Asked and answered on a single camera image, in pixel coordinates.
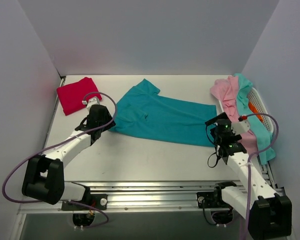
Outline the teal t shirt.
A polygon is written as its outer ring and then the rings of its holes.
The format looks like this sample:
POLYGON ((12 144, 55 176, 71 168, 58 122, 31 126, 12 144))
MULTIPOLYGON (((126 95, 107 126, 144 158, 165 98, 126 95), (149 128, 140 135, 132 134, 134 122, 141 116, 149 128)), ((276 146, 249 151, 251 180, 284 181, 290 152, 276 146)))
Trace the teal t shirt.
POLYGON ((214 105, 161 96, 159 88, 143 79, 116 106, 111 132, 155 141, 213 146, 205 122, 216 117, 214 105))

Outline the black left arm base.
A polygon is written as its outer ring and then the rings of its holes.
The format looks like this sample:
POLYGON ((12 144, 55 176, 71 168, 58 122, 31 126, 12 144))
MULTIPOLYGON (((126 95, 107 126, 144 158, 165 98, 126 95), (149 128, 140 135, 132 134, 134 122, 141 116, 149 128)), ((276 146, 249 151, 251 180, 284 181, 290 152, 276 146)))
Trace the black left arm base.
POLYGON ((108 195, 104 193, 91 194, 87 199, 83 200, 70 200, 63 201, 61 205, 62 211, 84 211, 90 210, 89 207, 96 208, 98 210, 106 210, 108 204, 108 195))

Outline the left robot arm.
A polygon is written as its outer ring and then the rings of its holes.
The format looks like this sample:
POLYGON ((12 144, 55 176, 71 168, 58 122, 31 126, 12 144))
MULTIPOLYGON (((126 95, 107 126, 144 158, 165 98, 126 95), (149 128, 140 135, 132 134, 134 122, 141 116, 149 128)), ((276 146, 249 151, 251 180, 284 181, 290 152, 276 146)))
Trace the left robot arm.
POLYGON ((94 104, 67 142, 32 157, 25 171, 21 192, 24 196, 51 205, 59 201, 72 201, 80 210, 93 202, 89 187, 65 182, 64 168, 83 150, 92 146, 101 134, 116 124, 108 108, 94 104))

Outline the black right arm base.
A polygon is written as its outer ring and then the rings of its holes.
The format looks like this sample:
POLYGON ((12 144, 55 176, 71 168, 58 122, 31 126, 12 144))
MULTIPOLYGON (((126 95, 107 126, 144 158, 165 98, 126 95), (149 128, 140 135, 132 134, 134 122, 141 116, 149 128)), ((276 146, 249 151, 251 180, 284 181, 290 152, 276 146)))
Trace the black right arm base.
POLYGON ((216 196, 213 191, 201 191, 196 193, 197 206, 200 209, 229 209, 231 206, 216 196))

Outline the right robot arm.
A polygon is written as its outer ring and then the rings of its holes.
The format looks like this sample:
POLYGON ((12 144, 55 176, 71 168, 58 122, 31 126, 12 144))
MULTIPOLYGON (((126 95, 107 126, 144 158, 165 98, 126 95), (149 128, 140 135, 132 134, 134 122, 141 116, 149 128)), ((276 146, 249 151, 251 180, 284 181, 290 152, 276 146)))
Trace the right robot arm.
POLYGON ((215 185, 212 197, 204 200, 214 207, 229 207, 245 219, 245 233, 254 240, 270 240, 292 234, 292 202, 286 195, 273 189, 253 165, 252 155, 240 142, 248 132, 248 116, 241 115, 232 122, 221 113, 205 122, 207 137, 213 143, 216 159, 224 163, 238 176, 247 191, 244 194, 232 182, 215 185))

